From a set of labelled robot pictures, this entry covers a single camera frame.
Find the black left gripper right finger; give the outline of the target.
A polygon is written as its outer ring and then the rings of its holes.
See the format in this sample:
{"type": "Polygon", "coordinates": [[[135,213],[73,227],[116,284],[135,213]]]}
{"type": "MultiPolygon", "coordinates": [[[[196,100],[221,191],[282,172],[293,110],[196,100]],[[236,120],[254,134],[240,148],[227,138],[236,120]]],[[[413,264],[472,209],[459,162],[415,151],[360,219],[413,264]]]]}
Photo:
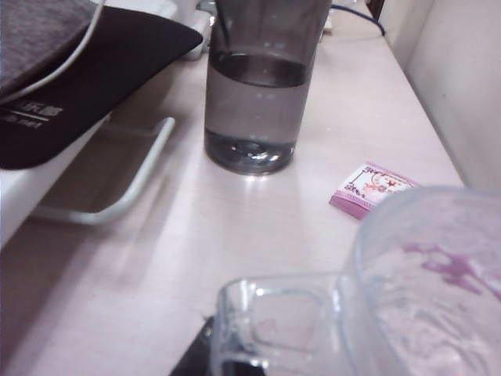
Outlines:
{"type": "Polygon", "coordinates": [[[224,376],[266,376],[262,367],[236,361],[224,362],[222,374],[224,376]]]}

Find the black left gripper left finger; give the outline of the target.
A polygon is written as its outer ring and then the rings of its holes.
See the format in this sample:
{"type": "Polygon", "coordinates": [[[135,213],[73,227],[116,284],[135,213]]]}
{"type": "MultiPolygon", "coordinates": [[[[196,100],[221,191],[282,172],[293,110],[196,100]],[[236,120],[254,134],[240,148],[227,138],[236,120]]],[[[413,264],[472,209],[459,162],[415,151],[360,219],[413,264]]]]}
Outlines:
{"type": "Polygon", "coordinates": [[[211,339],[214,329],[214,317],[209,316],[193,340],[187,351],[185,375],[206,376],[211,375],[210,352],[211,339]]]}

